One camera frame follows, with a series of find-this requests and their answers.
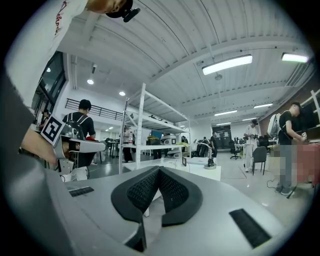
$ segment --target white wall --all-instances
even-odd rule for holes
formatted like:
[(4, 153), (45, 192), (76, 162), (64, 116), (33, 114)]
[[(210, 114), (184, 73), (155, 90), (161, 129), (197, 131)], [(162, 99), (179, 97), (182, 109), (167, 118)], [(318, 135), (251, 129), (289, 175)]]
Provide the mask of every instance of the white wall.
[(211, 120), (208, 119), (197, 119), (198, 123), (194, 121), (190, 124), (191, 131), (191, 140), (195, 139), (202, 140), (204, 137), (211, 138), (212, 136), (212, 128), (211, 128)]
[[(243, 123), (237, 123), (237, 124), (231, 124), (230, 128), (231, 128), (231, 138), (234, 139), (235, 137), (243, 138), (244, 137), (244, 133), (245, 130), (247, 128), (247, 126), (250, 125), (250, 121), (249, 122), (243, 122)], [(260, 136), (260, 126), (256, 126), (256, 131), (258, 133), (258, 135)]]
[[(59, 119), (63, 119), (65, 115), (74, 112), (72, 109), (65, 108), (67, 103), (67, 98), (75, 100), (75, 101), (81, 101), (83, 99), (89, 100), (92, 105), (102, 107), (105, 109), (122, 112), (125, 107), (125, 98), (123, 98), (123, 102), (120, 100), (101, 95), (99, 93), (85, 90), (85, 89), (77, 89), (74, 90), (72, 88), (72, 85), (70, 82), (66, 83), (65, 86), (62, 88), (61, 93), (57, 99), (56, 105), (53, 109), (53, 115), (56, 116)], [(110, 118), (94, 115), (94, 114), (88, 114), (89, 117), (92, 118), (93, 121), (97, 121), (100, 123), (106, 123), (110, 125), (121, 125), (121, 121), (119, 120), (113, 120)]]

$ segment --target black mesh panel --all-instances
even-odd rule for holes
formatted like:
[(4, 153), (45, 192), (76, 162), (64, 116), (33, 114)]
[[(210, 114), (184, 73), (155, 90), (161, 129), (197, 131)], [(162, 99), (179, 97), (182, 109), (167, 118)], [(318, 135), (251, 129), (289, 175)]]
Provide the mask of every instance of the black mesh panel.
[(132, 204), (144, 213), (152, 202), (158, 190), (158, 170), (150, 173), (142, 180), (131, 186), (127, 196)]
[(160, 171), (159, 189), (161, 191), (165, 212), (168, 213), (182, 205), (189, 197), (188, 189), (180, 182), (174, 180)]

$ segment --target floor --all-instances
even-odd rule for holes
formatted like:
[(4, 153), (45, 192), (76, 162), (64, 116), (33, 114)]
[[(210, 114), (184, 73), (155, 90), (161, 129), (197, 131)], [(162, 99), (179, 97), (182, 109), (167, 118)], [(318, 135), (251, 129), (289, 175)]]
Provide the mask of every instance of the floor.
[[(252, 200), (261, 204), (271, 212), (284, 227), (290, 227), (300, 221), (300, 218), (308, 210), (312, 201), (314, 190), (311, 184), (300, 183), (295, 190), (295, 194), (287, 199), (280, 193), (276, 193), (273, 188), (277, 181), (274, 180), (272, 172), (266, 171), (264, 175), (260, 172), (260, 164), (256, 165), (257, 170), (252, 173), (246, 173), (243, 159), (230, 159), (229, 152), (219, 152), (217, 155), (217, 164), (221, 166), (221, 182), (229, 184), (238, 189), (239, 192), (247, 195)], [(141, 160), (151, 160), (153, 157), (141, 155)], [(111, 175), (117, 175), (119, 158), (106, 157), (104, 162), (98, 165), (91, 165), (90, 179), (101, 178)], [(144, 218), (144, 227), (146, 232), (147, 244), (151, 243), (160, 232), (161, 216), (165, 214), (164, 202), (162, 197), (153, 201), (149, 207), (150, 216)]]

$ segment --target ceiling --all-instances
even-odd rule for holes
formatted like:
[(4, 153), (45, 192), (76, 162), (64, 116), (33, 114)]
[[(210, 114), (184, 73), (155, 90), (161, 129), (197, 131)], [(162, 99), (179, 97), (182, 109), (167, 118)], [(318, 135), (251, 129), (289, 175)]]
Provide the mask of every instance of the ceiling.
[[(293, 95), (313, 63), (281, 61), (282, 54), (312, 57), (286, 14), (265, 0), (135, 0), (130, 22), (84, 11), (72, 20), (59, 51), (72, 55), (76, 86), (119, 97), (146, 90), (192, 119), (213, 124), (262, 117)], [(202, 67), (251, 54), (251, 64), (203, 75)], [(271, 108), (256, 105), (273, 103)], [(237, 113), (214, 116), (238, 110)]]

